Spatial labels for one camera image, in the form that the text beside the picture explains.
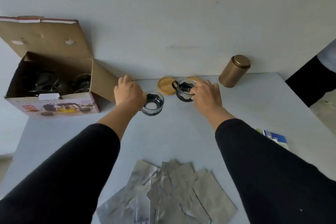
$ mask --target white table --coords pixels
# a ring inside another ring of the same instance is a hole
[[[212,83],[217,76],[203,77]],[[141,80],[143,90],[156,89],[157,80]],[[336,138],[292,92],[276,73],[247,74],[232,88],[220,85],[224,107],[254,128],[286,136],[290,150],[336,179]],[[0,188],[9,192],[29,172],[87,125],[96,122],[113,107],[107,104],[100,114],[37,121],[32,118],[24,129],[13,162]],[[195,169],[206,167],[237,206],[230,223],[248,223],[237,189],[217,148],[214,132],[207,120],[175,95],[166,96],[162,112],[145,116],[139,112],[130,122],[121,150],[100,197],[101,205],[128,181],[138,159],[161,166],[177,158],[192,161]],[[99,223],[95,214],[92,223]]]

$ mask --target glass cup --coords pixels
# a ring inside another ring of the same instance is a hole
[[[147,101],[141,112],[148,116],[158,115],[162,111],[165,102],[163,95],[156,90],[146,91],[145,94],[147,95]]]
[[[171,86],[176,90],[176,96],[183,102],[191,102],[194,94],[189,94],[190,90],[196,85],[196,81],[191,79],[182,79],[181,81],[173,81]]]

